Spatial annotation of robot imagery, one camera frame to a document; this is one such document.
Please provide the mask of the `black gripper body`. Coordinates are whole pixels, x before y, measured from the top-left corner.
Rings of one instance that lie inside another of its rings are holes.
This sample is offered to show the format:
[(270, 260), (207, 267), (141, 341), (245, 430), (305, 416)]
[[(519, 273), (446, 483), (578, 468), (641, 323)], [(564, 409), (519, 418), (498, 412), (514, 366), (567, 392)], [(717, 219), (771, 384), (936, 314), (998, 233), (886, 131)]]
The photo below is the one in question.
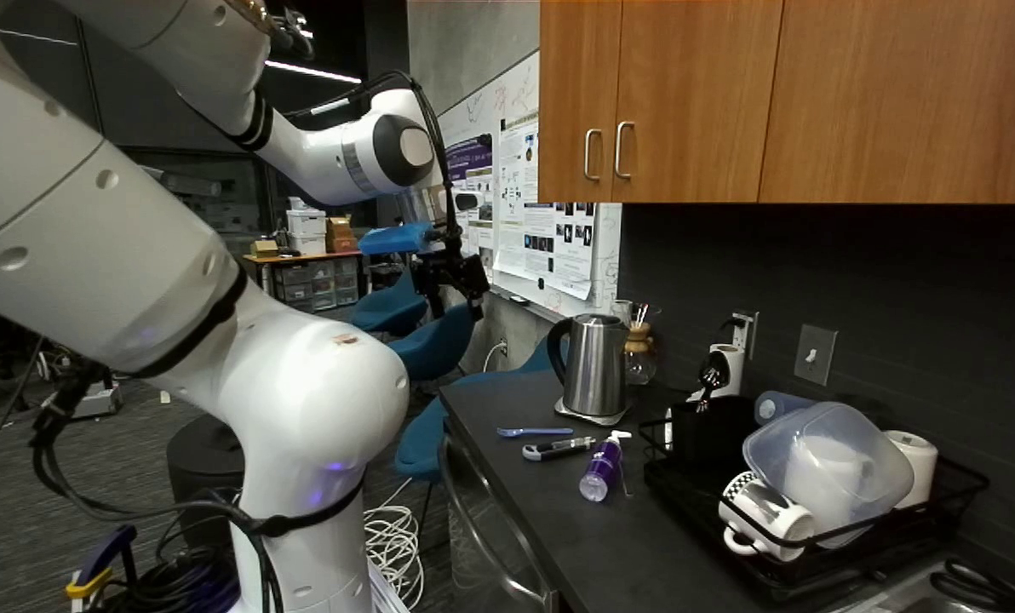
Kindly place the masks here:
[(468, 260), (421, 260), (411, 264), (416, 288), (436, 297), (455, 286), (465, 298), (480, 298), (490, 281), (477, 255)]

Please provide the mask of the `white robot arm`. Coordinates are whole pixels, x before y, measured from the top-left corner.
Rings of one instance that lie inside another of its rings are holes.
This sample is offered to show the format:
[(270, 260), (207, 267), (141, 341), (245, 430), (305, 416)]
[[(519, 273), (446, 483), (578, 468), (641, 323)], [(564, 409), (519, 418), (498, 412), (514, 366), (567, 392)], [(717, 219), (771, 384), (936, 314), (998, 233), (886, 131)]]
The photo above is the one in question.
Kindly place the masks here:
[[(455, 225), (439, 126), (411, 78), (382, 78), (354, 119), (305, 128), (259, 93), (262, 0), (60, 4), (306, 196), (421, 194), (433, 228)], [(259, 288), (212, 225), (4, 45), (0, 315), (229, 421), (245, 456), (233, 613), (371, 613), (363, 485), (409, 406), (401, 358)]]

